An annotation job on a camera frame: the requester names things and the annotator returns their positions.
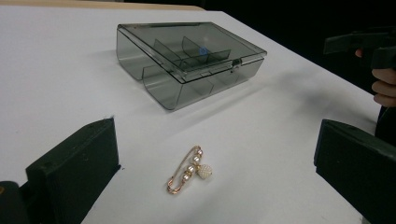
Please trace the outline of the gold pearl brooch pin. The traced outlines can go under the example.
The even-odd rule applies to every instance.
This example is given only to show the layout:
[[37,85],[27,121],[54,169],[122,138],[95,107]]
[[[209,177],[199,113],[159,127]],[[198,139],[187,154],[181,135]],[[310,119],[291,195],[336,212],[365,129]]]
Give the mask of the gold pearl brooch pin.
[[167,181],[166,189],[170,194],[180,193],[195,177],[206,180],[213,174],[213,169],[208,164],[202,164],[204,152],[200,146],[192,147],[184,156],[172,176]]

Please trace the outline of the transparent grey compartment box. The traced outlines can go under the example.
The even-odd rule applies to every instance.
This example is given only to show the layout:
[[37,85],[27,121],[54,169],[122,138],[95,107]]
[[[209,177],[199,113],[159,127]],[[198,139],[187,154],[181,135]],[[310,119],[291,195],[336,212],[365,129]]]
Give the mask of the transparent grey compartment box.
[[116,53],[121,67],[169,111],[247,81],[267,55],[213,22],[120,24]]

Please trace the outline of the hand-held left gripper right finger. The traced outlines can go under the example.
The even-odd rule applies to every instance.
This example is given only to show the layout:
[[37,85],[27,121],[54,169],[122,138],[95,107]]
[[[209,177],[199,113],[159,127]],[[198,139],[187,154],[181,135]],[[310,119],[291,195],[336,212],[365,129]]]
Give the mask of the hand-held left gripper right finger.
[[396,147],[354,126],[321,122],[316,172],[371,224],[396,224]]

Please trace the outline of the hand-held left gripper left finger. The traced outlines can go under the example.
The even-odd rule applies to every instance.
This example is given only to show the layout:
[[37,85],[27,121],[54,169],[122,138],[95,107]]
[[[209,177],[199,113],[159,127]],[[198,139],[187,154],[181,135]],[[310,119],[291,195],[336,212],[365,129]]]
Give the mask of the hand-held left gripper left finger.
[[81,224],[120,169],[115,123],[87,124],[26,168],[34,224]]

